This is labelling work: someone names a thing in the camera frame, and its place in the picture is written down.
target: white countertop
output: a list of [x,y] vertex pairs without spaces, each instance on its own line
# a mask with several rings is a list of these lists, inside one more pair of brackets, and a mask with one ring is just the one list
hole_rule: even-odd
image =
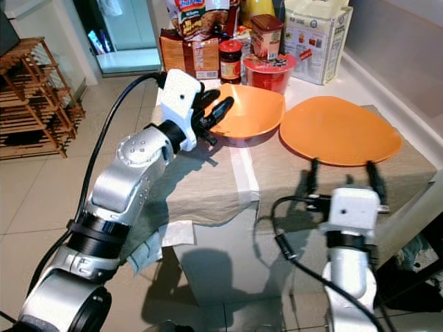
[[45,0],[5,0],[4,12],[7,18],[15,19],[42,2],[45,2]]

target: red jar lid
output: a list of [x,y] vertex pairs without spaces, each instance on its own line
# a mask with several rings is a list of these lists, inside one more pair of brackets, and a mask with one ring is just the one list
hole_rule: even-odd
[[221,52],[227,52],[227,53],[232,53],[232,52],[238,52],[239,50],[241,50],[243,47],[243,44],[240,43],[238,40],[225,40],[223,41],[220,45],[219,45],[219,50]]
[[283,23],[270,14],[254,16],[251,22],[254,26],[257,26],[257,28],[265,32],[282,30],[283,28]]

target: box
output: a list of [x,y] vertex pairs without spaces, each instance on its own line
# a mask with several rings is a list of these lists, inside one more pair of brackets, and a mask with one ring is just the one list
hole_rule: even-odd
[[184,41],[175,30],[162,29],[160,48],[166,71],[181,69],[198,80],[219,77],[218,38]]
[[298,60],[294,77],[321,85],[336,77],[351,16],[349,6],[329,18],[303,15],[286,7],[284,47]]

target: orange bowl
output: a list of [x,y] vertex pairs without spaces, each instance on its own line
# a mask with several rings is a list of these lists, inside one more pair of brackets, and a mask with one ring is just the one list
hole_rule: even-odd
[[234,105],[215,127],[213,133],[234,139],[247,139],[275,129],[284,117],[284,97],[279,93],[236,84],[223,84],[220,97],[206,108],[205,114],[226,97]]
[[280,125],[286,145],[308,158],[362,166],[395,156],[403,140],[379,116],[336,97],[314,97],[289,110]]

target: jar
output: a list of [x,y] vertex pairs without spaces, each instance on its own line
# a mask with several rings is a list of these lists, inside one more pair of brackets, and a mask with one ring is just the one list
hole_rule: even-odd
[[226,40],[220,43],[220,78],[221,83],[240,84],[240,62],[243,44],[238,40]]

